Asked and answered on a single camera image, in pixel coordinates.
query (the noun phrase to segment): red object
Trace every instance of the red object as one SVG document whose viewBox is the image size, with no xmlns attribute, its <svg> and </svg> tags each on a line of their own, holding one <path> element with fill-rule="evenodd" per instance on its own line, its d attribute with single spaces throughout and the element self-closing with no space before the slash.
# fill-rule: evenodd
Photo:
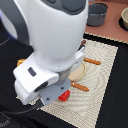
<svg viewBox="0 0 128 128">
<path fill-rule="evenodd" d="M 58 97 L 58 99 L 61 100 L 61 101 L 67 101 L 69 95 L 70 95 L 70 91 L 67 90 L 67 91 L 64 92 L 62 95 L 60 95 L 60 96 Z"/>
</svg>

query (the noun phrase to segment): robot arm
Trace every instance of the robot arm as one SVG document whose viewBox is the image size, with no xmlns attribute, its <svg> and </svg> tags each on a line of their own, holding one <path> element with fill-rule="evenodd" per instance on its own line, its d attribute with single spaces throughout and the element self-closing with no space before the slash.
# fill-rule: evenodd
<svg viewBox="0 0 128 128">
<path fill-rule="evenodd" d="M 26 105 L 39 97 L 48 105 L 70 88 L 68 75 L 84 59 L 80 46 L 88 0 L 1 0 L 2 22 L 34 52 L 14 69 L 15 90 Z"/>
</svg>

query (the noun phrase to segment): black cable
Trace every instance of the black cable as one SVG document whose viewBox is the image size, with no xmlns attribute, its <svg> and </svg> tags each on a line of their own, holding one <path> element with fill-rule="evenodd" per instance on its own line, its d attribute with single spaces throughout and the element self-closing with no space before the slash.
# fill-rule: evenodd
<svg viewBox="0 0 128 128">
<path fill-rule="evenodd" d="M 5 40 L 4 42 L 0 43 L 0 46 L 8 43 L 10 40 L 12 39 L 12 37 L 9 37 L 7 40 Z"/>
<path fill-rule="evenodd" d="M 41 108 L 43 105 L 43 103 L 41 102 L 41 100 L 39 99 L 32 107 L 30 107 L 30 109 L 25 110 L 25 111 L 19 111 L 19 112 L 10 112 L 10 111 L 3 111 L 0 112 L 0 114 L 5 114 L 5 115 L 21 115 L 21 114 L 25 114 L 28 113 L 30 111 L 34 111 L 37 110 L 38 108 Z"/>
</svg>

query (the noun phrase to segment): beige placemat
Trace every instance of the beige placemat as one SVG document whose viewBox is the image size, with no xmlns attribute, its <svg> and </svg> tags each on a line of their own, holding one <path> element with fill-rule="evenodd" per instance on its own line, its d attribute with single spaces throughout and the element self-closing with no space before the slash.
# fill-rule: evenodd
<svg viewBox="0 0 128 128">
<path fill-rule="evenodd" d="M 101 65 L 86 62 L 87 73 L 77 82 L 88 87 L 89 92 L 70 87 L 68 101 L 62 102 L 57 99 L 41 110 L 78 128 L 95 128 L 116 53 L 117 47 L 87 40 L 85 57 L 101 61 Z"/>
</svg>

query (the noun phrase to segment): pretzel stick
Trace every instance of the pretzel stick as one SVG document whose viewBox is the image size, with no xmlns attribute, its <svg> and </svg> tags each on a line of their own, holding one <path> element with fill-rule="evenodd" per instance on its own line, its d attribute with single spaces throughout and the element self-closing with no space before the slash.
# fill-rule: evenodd
<svg viewBox="0 0 128 128">
<path fill-rule="evenodd" d="M 86 40 L 81 41 L 81 45 L 86 44 Z"/>
<path fill-rule="evenodd" d="M 80 90 L 83 90 L 85 92 L 89 91 L 89 89 L 85 86 L 82 86 L 80 84 L 77 84 L 77 83 L 74 83 L 74 82 L 71 82 L 71 86 L 75 87 L 75 88 L 78 88 Z"/>
<path fill-rule="evenodd" d="M 89 63 L 96 64 L 96 65 L 100 65 L 101 64 L 100 61 L 92 60 L 92 59 L 88 59 L 88 58 L 84 58 L 84 61 L 89 62 Z"/>
</svg>

